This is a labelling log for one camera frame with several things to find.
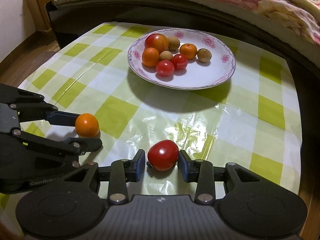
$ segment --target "cherry tomato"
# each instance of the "cherry tomato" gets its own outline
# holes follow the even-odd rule
[[[170,76],[174,72],[174,65],[170,60],[161,60],[156,65],[156,71],[161,76]]]
[[[177,70],[185,69],[188,65],[187,58],[182,54],[174,55],[173,58],[171,59],[171,62],[173,63],[174,68]]]
[[[149,163],[158,171],[170,169],[178,160],[179,148],[170,140],[153,145],[148,152]]]

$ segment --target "logo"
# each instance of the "logo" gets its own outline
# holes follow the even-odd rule
[[[164,197],[160,197],[160,198],[157,198],[157,201],[162,203],[162,202],[166,201],[166,199]]]
[[[29,186],[38,186],[38,185],[46,184],[46,183],[49,183],[51,181],[54,181],[57,178],[58,177],[51,178],[51,179],[44,179],[44,180],[40,180],[40,181],[30,181],[29,182]]]

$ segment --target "red tomato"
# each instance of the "red tomato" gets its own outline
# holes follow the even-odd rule
[[[163,34],[154,33],[149,35],[145,42],[144,47],[147,48],[155,48],[159,53],[165,51],[169,47],[169,41]]]
[[[173,63],[174,68],[177,70],[185,69],[188,65],[187,58],[182,54],[174,55],[173,58],[171,59],[171,62]]]
[[[170,60],[161,60],[156,65],[156,71],[161,76],[170,76],[174,72],[174,65]]]
[[[166,171],[177,162],[178,155],[178,146],[173,141],[164,140],[150,148],[148,161],[158,171]]]

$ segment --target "red apple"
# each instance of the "red apple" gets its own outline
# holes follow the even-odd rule
[[[155,48],[159,53],[161,53],[168,49],[169,41],[166,36],[160,33],[154,33],[146,38],[144,47],[146,49]]]

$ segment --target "table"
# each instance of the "table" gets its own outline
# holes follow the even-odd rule
[[[127,50],[141,35],[163,27],[105,23],[72,42],[20,88],[41,93],[61,111],[92,113],[100,124],[103,149],[80,157],[100,166],[146,152],[171,139],[192,159],[214,166],[236,162],[298,192],[301,121],[294,82],[286,61],[266,50],[215,35],[236,56],[228,82],[206,90],[180,91],[139,78],[127,62]],[[22,128],[54,140],[76,136],[73,127],[29,122]],[[99,196],[107,195],[103,183]],[[129,194],[190,194],[195,183],[184,183],[177,168],[147,171],[139,183],[128,183]],[[0,218],[18,230],[14,208],[23,194],[0,195]],[[224,196],[216,185],[217,198]]]

